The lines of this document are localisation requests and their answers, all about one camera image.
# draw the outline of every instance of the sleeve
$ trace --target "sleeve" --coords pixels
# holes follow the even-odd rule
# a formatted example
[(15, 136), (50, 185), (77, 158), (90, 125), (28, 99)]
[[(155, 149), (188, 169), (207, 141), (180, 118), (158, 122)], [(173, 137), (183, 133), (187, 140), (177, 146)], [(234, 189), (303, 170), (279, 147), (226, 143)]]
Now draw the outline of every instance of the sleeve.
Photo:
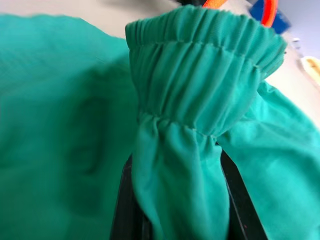
[(320, 239), (320, 134), (263, 81), (248, 112), (218, 143), (237, 165), (271, 240)]
[(139, 99), (132, 184), (154, 239), (226, 239), (216, 140), (248, 111), (282, 39), (246, 16), (187, 6), (127, 25), (126, 40)]

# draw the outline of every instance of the teal cloth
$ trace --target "teal cloth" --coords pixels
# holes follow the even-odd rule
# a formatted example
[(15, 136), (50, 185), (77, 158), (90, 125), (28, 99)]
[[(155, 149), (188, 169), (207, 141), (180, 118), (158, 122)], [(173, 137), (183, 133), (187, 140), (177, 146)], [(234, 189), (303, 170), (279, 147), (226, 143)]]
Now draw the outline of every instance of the teal cloth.
[(320, 239), (320, 134), (264, 81), (273, 30), (191, 6), (129, 24), (127, 45), (65, 16), (0, 30), (1, 240), (108, 239), (131, 153), (155, 240), (224, 240), (222, 149), (269, 239)]

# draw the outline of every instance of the blue object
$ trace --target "blue object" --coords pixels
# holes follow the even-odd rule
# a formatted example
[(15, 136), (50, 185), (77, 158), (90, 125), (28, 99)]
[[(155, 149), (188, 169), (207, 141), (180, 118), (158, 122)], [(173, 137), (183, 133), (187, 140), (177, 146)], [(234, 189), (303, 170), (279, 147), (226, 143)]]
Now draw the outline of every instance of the blue object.
[[(250, 9), (249, 12), (253, 18), (255, 18), (258, 21), (261, 21), (262, 15), (264, 12), (264, 0), (258, 0)], [(286, 31), (289, 27), (291, 27), (291, 24), (289, 20), (283, 15), (282, 12), (277, 10), (274, 22), (271, 26), (277, 34), (282, 34), (284, 31)]]

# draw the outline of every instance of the green garment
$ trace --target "green garment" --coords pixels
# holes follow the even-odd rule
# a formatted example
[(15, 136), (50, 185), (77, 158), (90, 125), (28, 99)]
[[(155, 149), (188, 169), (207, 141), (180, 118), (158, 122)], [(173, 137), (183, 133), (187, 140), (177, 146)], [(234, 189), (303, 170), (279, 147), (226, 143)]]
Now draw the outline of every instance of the green garment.
[(1, 240), (109, 239), (131, 153), (154, 240), (224, 240), (222, 148), (269, 239), (320, 239), (320, 135), (264, 82), (273, 30), (187, 6), (129, 24), (129, 48), (63, 16), (0, 32)]

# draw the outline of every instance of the green fabric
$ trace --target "green fabric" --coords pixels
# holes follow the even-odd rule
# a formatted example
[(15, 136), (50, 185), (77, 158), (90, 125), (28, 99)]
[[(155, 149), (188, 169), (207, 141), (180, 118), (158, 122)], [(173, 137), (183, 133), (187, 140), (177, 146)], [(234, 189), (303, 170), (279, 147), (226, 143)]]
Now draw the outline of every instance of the green fabric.
[(126, 41), (0, 17), (0, 239), (109, 239), (137, 129)]
[(264, 82), (273, 30), (187, 6), (129, 24), (127, 45), (65, 16), (0, 32), (0, 240), (109, 239), (131, 153), (155, 240), (224, 240), (222, 148), (269, 239), (320, 239), (320, 134)]

